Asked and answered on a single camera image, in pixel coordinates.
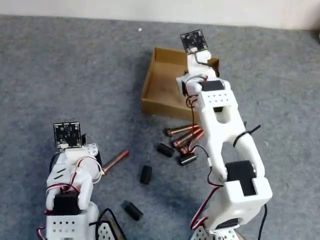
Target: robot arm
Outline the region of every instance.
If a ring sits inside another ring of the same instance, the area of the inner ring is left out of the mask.
[[[209,166],[223,187],[203,212],[204,227],[211,234],[231,231],[248,223],[272,197],[265,167],[250,131],[238,111],[228,81],[217,77],[207,64],[211,58],[201,30],[181,35],[187,53],[188,73],[176,79],[181,94],[193,96],[204,130]],[[223,143],[229,142],[243,161],[225,163]]]

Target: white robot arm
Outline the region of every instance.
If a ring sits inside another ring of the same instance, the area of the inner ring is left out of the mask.
[[[38,228],[39,239],[116,239],[112,223],[102,220],[107,211],[125,239],[112,211],[107,208],[99,215],[91,195],[94,184],[129,151],[122,152],[102,167],[98,146],[84,143],[79,122],[54,123],[53,128],[60,151],[51,159],[50,174],[46,181],[46,228]],[[46,229],[46,238],[42,236],[41,229]]]
[[[176,79],[177,86],[181,94],[192,96],[195,102],[209,166],[223,185],[212,191],[215,194],[209,207],[196,224],[205,204],[201,206],[191,226],[203,226],[212,235],[232,237],[234,229],[254,218],[273,193],[251,136],[253,131],[247,131],[243,124],[230,83],[218,78],[207,64],[211,54],[201,30],[183,34],[181,39],[187,53],[188,73]],[[233,145],[243,161],[224,162],[221,151],[225,142]]]

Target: black rubber piece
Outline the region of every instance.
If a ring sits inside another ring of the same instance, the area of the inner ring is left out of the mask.
[[[184,157],[182,157],[182,158],[179,160],[179,164],[180,164],[181,166],[185,166],[185,165],[193,162],[193,161],[196,160],[196,159],[197,159],[196,154],[195,154],[194,152],[191,152],[191,153],[189,153],[189,154],[184,155]]]
[[[231,227],[237,226],[238,223],[239,223],[238,218],[232,218],[232,219],[229,219],[229,220],[219,224],[215,229],[231,228]]]
[[[240,181],[244,196],[256,195],[252,179],[256,177],[251,162],[248,160],[228,162],[225,164],[227,171],[227,182]]]
[[[220,80],[216,81],[203,81],[200,83],[202,86],[202,91],[217,91],[217,90],[224,90],[225,87]]]
[[[123,209],[135,221],[139,221],[144,215],[132,202],[129,201],[124,202]]]
[[[174,150],[173,148],[171,148],[171,147],[169,147],[169,146],[167,146],[167,145],[164,145],[163,143],[160,143],[160,144],[158,145],[158,147],[156,148],[156,150],[157,150],[159,153],[167,156],[168,158],[171,158],[171,157],[174,155],[174,153],[175,153],[175,150]]]
[[[140,183],[149,184],[151,181],[152,167],[144,165],[141,172]]]
[[[81,210],[78,206],[79,193],[68,191],[54,196],[52,215],[78,215]]]

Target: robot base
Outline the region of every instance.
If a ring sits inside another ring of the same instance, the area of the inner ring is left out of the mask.
[[[206,230],[202,226],[200,226],[194,231],[190,240],[245,240],[245,239],[241,237],[241,235],[238,234],[233,229],[220,230],[216,234],[208,234]]]
[[[65,238],[77,240],[95,240],[96,225],[89,223],[97,221],[99,210],[96,204],[89,203],[87,210],[79,215],[61,215],[46,217],[47,240],[60,240]],[[98,229],[99,240],[115,240],[109,224],[102,223]]]

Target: white wall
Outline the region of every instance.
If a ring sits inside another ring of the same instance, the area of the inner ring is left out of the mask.
[[[0,0],[0,14],[320,29],[320,0]]]

